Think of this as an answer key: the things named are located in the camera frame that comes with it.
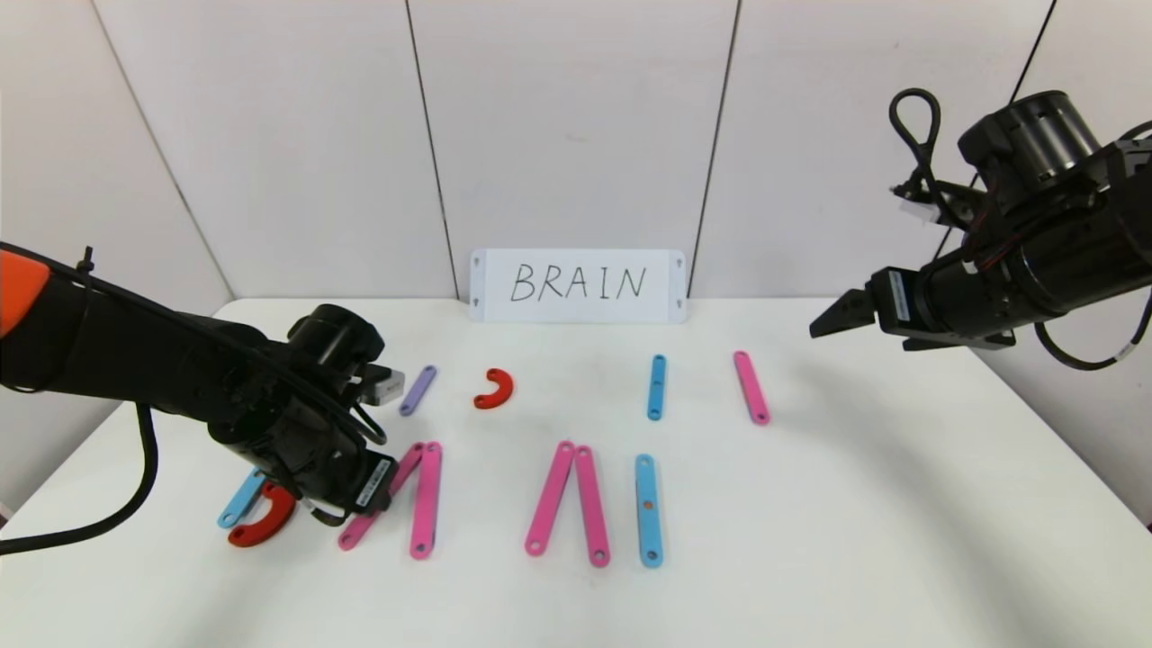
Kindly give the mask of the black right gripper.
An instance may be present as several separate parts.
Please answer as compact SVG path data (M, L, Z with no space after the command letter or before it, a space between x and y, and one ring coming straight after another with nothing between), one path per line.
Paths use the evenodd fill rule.
M877 324L904 351L1015 345L1024 327L1024 261L1020 251L979 270L955 249L918 270L885 268L864 291L847 291L809 325L811 338Z

